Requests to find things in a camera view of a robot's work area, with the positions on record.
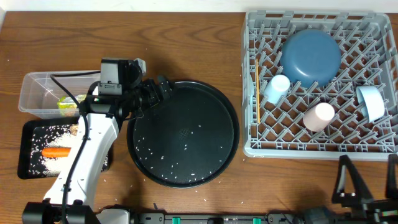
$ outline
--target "gray plastic dish rack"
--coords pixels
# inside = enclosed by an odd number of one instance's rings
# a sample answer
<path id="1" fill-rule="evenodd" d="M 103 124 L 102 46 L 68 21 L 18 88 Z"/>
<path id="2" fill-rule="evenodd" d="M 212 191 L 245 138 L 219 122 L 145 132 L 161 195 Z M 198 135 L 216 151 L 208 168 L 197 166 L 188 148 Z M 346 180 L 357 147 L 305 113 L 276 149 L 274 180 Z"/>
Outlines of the gray plastic dish rack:
<path id="1" fill-rule="evenodd" d="M 284 42 L 304 29 L 330 34 L 341 50 L 341 67 L 325 87 L 291 84 L 276 105 L 262 96 L 267 82 L 283 74 Z M 243 151 L 249 157 L 386 161 L 398 152 L 398 56 L 387 15 L 360 12 L 251 11 L 242 28 Z M 259 86 L 256 86 L 256 59 Z M 361 114 L 356 87 L 374 85 L 384 98 L 385 114 L 371 123 Z M 257 99 L 256 89 L 260 89 Z M 303 113 L 320 102 L 336 115 L 321 132 L 311 132 Z"/>

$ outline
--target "wooden surface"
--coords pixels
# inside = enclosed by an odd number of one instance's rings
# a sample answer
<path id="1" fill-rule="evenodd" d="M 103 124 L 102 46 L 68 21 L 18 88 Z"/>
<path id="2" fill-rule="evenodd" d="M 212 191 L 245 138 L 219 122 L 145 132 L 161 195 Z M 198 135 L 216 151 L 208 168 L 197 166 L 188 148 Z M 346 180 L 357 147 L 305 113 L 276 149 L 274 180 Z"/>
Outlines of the wooden surface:
<path id="1" fill-rule="evenodd" d="M 390 17 L 398 37 L 398 15 Z M 17 176 L 22 126 L 36 119 L 18 110 L 26 73 L 97 70 L 101 57 L 140 57 L 150 77 L 161 73 L 215 86 L 240 118 L 243 20 L 243 13 L 8 12 L 0 34 L 0 223 L 20 223 L 26 203 L 40 202 L 55 180 Z M 114 143 L 110 170 L 100 175 L 96 211 L 115 203 L 138 212 L 154 209 L 154 203 L 168 213 L 252 214 L 318 205 L 342 211 L 330 203 L 336 161 L 252 159 L 243 154 L 241 140 L 217 179 L 172 189 L 149 180 L 133 164 L 126 129 L 125 123 Z M 384 198 L 387 164 L 355 165 L 374 197 Z"/>

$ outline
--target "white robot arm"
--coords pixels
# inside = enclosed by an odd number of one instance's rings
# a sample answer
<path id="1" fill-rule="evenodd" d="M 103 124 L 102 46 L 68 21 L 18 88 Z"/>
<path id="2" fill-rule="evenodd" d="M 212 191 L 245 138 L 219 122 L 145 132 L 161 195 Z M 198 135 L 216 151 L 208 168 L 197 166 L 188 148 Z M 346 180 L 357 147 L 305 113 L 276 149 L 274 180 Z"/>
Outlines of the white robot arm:
<path id="1" fill-rule="evenodd" d="M 144 110 L 170 97 L 169 83 L 164 78 L 158 78 L 157 86 L 152 79 L 141 81 L 145 73 L 145 62 L 141 59 L 102 59 L 101 81 L 90 87 L 83 102 L 78 104 L 75 101 L 81 114 L 77 133 L 80 140 L 71 148 L 67 165 L 45 194 L 43 202 L 28 202 L 22 214 L 23 223 L 54 223 L 60 220 L 69 224 L 131 222 L 129 209 L 107 209 L 95 216 L 93 206 L 103 162 L 123 121 L 130 113 L 129 119 L 142 116 Z M 52 80 L 74 99 L 54 77 L 52 75 Z M 96 86 L 98 96 L 93 96 L 91 93 Z"/>
<path id="2" fill-rule="evenodd" d="M 89 113 L 87 115 L 89 135 L 84 150 L 76 165 L 70 182 L 67 204 L 80 200 L 83 205 L 89 205 L 94 210 L 94 195 L 98 177 L 105 157 L 114 140 L 119 134 L 115 117 L 107 118 L 105 114 Z M 80 141 L 71 148 L 67 165 L 63 168 L 51 189 L 45 194 L 44 200 L 52 204 L 62 204 L 63 185 L 69 170 L 76 158 L 85 133 L 83 118 L 79 119 L 77 139 Z"/>

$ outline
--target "orange carrot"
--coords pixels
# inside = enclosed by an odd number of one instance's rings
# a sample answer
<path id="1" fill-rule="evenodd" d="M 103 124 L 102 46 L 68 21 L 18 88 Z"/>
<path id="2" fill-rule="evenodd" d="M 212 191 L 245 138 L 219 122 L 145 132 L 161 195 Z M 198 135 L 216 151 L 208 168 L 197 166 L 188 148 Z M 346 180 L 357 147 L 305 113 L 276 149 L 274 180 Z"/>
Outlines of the orange carrot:
<path id="1" fill-rule="evenodd" d="M 46 147 L 42 154 L 45 157 L 67 157 L 69 155 L 69 147 Z"/>

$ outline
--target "black plate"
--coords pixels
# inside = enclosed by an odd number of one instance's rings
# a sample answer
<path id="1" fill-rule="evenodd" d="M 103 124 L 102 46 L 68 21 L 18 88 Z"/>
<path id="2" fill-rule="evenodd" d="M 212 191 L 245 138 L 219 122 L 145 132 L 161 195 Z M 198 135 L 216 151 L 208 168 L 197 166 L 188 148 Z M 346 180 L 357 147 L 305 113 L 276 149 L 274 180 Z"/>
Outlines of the black plate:
<path id="1" fill-rule="evenodd" d="M 136 166 L 169 187 L 194 187 L 220 175 L 239 142 L 239 123 L 227 97 L 205 83 L 173 84 L 169 100 L 129 122 L 127 144 Z"/>
<path id="2" fill-rule="evenodd" d="M 45 174 L 46 167 L 41 163 L 41 152 L 47 143 L 55 140 L 57 133 L 62 135 L 70 133 L 69 125 L 77 124 L 79 117 L 41 119 L 28 121 L 22 128 L 21 149 L 19 152 L 18 177 L 21 179 L 34 179 L 41 177 L 53 177 L 58 174 Z M 102 171 L 109 169 L 111 165 L 111 151 L 108 152 L 108 160 L 104 163 Z"/>

